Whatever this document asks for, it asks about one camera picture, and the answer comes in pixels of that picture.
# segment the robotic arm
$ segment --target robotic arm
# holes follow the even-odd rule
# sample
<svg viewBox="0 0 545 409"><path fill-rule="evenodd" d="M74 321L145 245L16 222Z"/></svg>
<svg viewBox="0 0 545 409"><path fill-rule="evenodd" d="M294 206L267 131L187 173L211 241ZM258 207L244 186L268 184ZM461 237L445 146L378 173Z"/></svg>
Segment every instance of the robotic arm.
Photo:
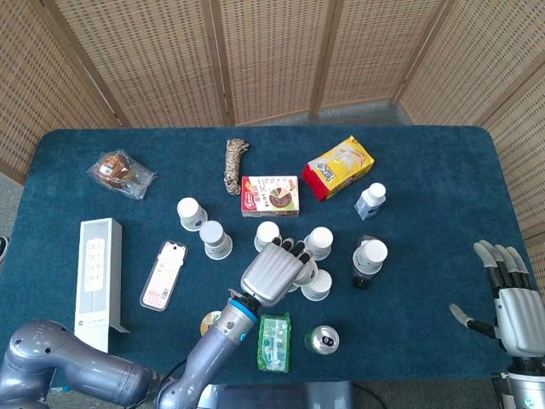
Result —
<svg viewBox="0 0 545 409"><path fill-rule="evenodd" d="M0 409L49 409L45 399L57 368L74 389L120 406L157 398L158 409L195 409L203 389L257 322L258 308L280 302L309 259L302 242L268 244L243 274L244 294L232 291L221 317L188 355L183 376L164 384L154 370L93 349L53 321L23 325L0 368Z"/></svg>
<svg viewBox="0 0 545 409"><path fill-rule="evenodd" d="M513 357L508 384L519 409L545 409L545 307L531 288L528 270L513 248L485 240L473 245L482 260L496 307L496 326L474 320L455 304L450 311L462 325L497 339Z"/></svg>

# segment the wicker room divider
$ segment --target wicker room divider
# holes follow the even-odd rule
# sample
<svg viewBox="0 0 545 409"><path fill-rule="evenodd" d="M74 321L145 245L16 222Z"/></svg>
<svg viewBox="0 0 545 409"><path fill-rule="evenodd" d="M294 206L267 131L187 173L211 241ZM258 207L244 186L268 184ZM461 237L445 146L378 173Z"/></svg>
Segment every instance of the wicker room divider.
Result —
<svg viewBox="0 0 545 409"><path fill-rule="evenodd" d="M55 128L390 100L415 124L490 131L545 283L543 0L4 0L0 42L0 171L16 181Z"/></svg>

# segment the soda can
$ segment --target soda can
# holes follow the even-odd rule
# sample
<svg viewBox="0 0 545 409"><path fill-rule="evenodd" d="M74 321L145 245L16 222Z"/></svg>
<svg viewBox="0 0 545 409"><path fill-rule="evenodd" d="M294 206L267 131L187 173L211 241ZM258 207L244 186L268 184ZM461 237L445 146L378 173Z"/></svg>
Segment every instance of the soda can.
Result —
<svg viewBox="0 0 545 409"><path fill-rule="evenodd" d="M305 346L316 354L333 354L339 348L339 334L330 326L317 326L305 336Z"/></svg>

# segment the small bottle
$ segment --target small bottle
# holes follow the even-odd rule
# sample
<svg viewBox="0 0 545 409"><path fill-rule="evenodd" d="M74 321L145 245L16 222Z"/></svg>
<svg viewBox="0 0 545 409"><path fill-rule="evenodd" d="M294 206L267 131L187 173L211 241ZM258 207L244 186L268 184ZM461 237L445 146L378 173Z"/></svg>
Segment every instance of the small bottle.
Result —
<svg viewBox="0 0 545 409"><path fill-rule="evenodd" d="M361 193L354 209L358 212L361 220L369 219L376 214L385 201L386 188L381 183L373 183Z"/></svg>

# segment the cable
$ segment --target cable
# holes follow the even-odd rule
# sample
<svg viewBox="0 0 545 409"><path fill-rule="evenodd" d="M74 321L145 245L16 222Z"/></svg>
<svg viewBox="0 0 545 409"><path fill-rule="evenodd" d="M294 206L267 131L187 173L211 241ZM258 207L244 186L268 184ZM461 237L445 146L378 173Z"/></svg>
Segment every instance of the cable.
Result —
<svg viewBox="0 0 545 409"><path fill-rule="evenodd" d="M373 392L371 389L367 389L365 386L358 385L357 383L354 384L355 388L362 389L365 392L367 392L369 395L373 396L376 400L378 400L378 403L381 404L382 409L388 409L386 404L382 401L379 395L377 395L375 392Z"/></svg>
<svg viewBox="0 0 545 409"><path fill-rule="evenodd" d="M172 367L172 369L170 369L170 371L168 371L166 373L165 376L163 376L161 378L161 380L159 381L159 390L161 390L161 388L166 384L166 381L169 380L169 377L178 370L178 368L180 368L180 366L184 365L185 363L187 362L187 358L185 358L184 360L181 360L180 362L178 362L176 365L174 365ZM137 407L139 407L141 404L144 403L144 400L145 399L142 399L140 402L138 403L135 403L134 405L130 406L130 407L124 407L123 409L136 409Z"/></svg>

